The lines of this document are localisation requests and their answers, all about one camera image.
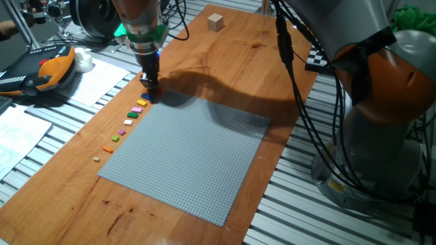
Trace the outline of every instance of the pink lego brick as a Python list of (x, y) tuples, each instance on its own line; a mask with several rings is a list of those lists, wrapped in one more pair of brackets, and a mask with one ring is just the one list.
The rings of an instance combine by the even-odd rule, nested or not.
[(118, 133), (119, 133), (121, 136), (123, 136), (123, 135), (125, 135), (125, 130), (124, 130), (124, 129), (120, 129), (120, 131), (118, 131)]
[(136, 112), (136, 113), (141, 114), (142, 113), (142, 108), (132, 108), (131, 112)]

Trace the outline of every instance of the gray lego baseplate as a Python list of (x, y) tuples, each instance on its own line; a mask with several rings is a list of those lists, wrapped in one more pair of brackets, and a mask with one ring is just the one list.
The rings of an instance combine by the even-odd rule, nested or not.
[(222, 227), (269, 123), (168, 91), (98, 175)]

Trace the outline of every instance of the wooden cube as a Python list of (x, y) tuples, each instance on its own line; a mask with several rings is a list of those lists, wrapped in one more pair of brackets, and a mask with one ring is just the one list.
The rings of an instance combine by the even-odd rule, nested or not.
[(224, 17), (219, 14), (213, 14), (207, 18), (207, 27), (209, 30), (218, 32), (224, 27)]

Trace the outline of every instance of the wooden tabletop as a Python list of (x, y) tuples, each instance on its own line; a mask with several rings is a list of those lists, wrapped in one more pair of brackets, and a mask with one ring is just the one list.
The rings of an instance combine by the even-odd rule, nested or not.
[[(224, 17), (217, 33), (207, 28), (214, 13)], [(289, 31), (295, 52), (307, 58), (311, 46), (296, 29)], [(241, 244), (298, 118), (292, 84), (279, 58), (274, 18), (208, 5), (189, 32), (188, 41), (174, 40), (161, 53), (161, 87), (272, 120), (225, 225), (97, 176), (111, 156), (102, 146), (116, 150), (133, 129), (123, 121), (145, 90), (136, 76), (0, 209), (0, 238), (32, 245)], [(294, 61), (307, 98), (316, 73), (304, 67)], [(111, 142), (121, 128), (127, 135)], [(153, 140), (159, 139), (144, 139), (142, 147)]]

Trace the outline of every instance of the black device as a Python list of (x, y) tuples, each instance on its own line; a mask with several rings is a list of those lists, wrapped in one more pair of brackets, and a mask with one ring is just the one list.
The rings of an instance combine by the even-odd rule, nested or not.
[(9, 105), (11, 104), (12, 104), (11, 98), (0, 95), (0, 115), (2, 115), (2, 113), (4, 113), (9, 107)]
[(66, 44), (24, 53), (0, 78), (0, 95), (34, 96), (38, 91), (64, 87), (76, 71), (74, 55)]
[(71, 0), (69, 10), (73, 23), (97, 39), (110, 41), (121, 24), (111, 0)]

